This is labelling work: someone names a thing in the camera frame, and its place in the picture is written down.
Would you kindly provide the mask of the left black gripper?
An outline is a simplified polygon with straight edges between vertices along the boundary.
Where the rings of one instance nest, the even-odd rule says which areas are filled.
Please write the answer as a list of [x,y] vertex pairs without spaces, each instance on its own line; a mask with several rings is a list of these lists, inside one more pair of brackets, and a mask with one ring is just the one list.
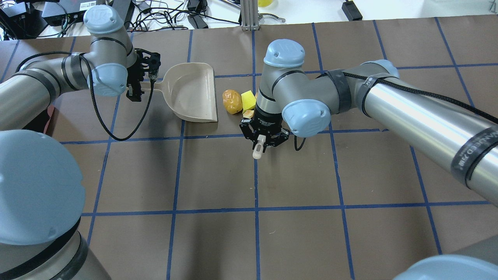
[[152,53],[144,49],[134,49],[136,56],[134,64],[127,68],[128,90],[126,97],[131,102],[141,102],[144,91],[140,82],[144,81],[144,76],[148,74],[151,82],[157,81],[158,72],[161,66],[160,53]]

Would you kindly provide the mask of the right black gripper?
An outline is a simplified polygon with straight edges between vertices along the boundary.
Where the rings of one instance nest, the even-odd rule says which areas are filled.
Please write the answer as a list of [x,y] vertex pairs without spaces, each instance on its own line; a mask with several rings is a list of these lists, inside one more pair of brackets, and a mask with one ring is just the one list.
[[239,127],[244,137],[253,143],[252,150],[256,147],[259,135],[266,136],[265,148],[277,147],[286,142],[290,137],[290,131],[282,127],[282,114],[267,113],[263,110],[255,110],[252,119],[242,119]]

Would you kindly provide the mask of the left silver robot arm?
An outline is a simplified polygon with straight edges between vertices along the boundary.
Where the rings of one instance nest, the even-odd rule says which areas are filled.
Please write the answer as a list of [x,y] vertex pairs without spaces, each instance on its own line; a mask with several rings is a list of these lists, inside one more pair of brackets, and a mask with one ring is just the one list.
[[1,83],[1,279],[110,280],[79,231],[86,191],[73,155],[28,123],[64,93],[89,89],[140,101],[144,75],[154,91],[160,54],[134,48],[118,12],[108,5],[85,11],[92,35],[88,53],[20,62]]

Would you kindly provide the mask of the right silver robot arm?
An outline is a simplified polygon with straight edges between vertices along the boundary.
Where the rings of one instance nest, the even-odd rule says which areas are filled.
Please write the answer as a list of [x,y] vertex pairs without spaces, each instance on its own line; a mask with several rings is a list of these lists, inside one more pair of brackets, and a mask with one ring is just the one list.
[[254,172],[258,280],[474,279],[497,268],[497,121],[406,91],[381,54],[325,70],[325,47],[251,43],[256,126],[289,129]]

